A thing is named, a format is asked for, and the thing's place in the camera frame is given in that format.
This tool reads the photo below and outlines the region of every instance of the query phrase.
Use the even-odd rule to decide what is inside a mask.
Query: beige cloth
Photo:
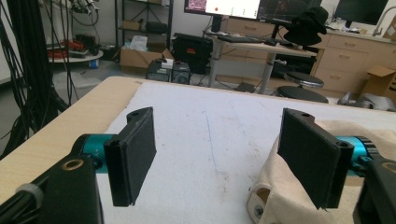
[[[396,133],[366,130],[360,125],[338,120],[317,121],[317,125],[338,136],[369,138],[380,154],[396,161]],[[277,155],[278,139],[262,167],[258,181],[250,188],[247,210],[255,223],[353,223],[353,210],[361,192],[359,186],[345,186],[338,209],[317,210],[303,186]],[[263,209],[261,216],[257,211]]]

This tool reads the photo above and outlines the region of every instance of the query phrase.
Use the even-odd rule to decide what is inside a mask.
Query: faucet
[[[373,36],[381,35],[381,33],[382,33],[382,28],[381,28],[381,30],[378,31],[379,26],[381,25],[382,20],[384,20],[384,18],[385,18],[385,16],[387,15],[387,13],[388,13],[391,9],[394,9],[394,8],[396,8],[396,7],[390,7],[390,8],[388,8],[388,9],[382,14],[381,18],[380,18],[379,21],[378,21],[378,25],[375,27],[375,30],[373,31]]]

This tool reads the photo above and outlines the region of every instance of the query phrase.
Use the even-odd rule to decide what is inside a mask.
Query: stool seat
[[[329,100],[326,97],[314,91],[306,90],[299,87],[282,86],[277,88],[276,92],[280,96],[291,99],[306,100],[306,101],[325,103],[325,104],[329,103]]]
[[[287,72],[284,78],[301,86],[322,88],[324,83],[317,77],[300,72]]]

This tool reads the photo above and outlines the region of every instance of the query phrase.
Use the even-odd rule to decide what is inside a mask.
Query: desk leg
[[[212,88],[215,84],[216,74],[218,70],[218,62],[220,57],[221,44],[218,41],[213,41],[212,59],[210,61],[210,75],[207,87]]]
[[[276,53],[268,53],[268,60],[264,68],[264,73],[262,74],[262,85],[260,86],[259,94],[264,94],[265,90],[267,89],[268,82],[274,67],[275,57]]]

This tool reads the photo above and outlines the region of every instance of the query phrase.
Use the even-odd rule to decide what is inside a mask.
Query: floor
[[[76,91],[73,92],[71,103],[73,104],[79,98],[84,96],[87,92],[93,89],[101,81],[107,77],[113,76],[124,76],[124,77],[138,77],[144,78],[143,76],[131,76],[123,74],[120,71],[120,66],[117,63],[111,61],[100,61],[98,69],[91,69],[88,63],[74,63],[71,65],[72,78],[76,86]],[[67,87],[66,87],[66,75],[64,66],[61,63],[55,64],[54,67],[54,78],[53,83],[58,94],[68,102]],[[194,74],[191,77],[191,85],[206,87],[208,82],[208,76]],[[233,83],[215,83],[215,88],[223,90],[235,90],[238,84]],[[272,94],[273,90],[267,90],[265,94]],[[331,104],[334,104],[335,99],[330,99]],[[9,131],[12,128],[13,122],[17,116],[21,113],[18,109],[13,92],[10,85],[0,86],[0,104],[2,109],[0,110],[0,154],[3,153],[7,141],[9,138]]]

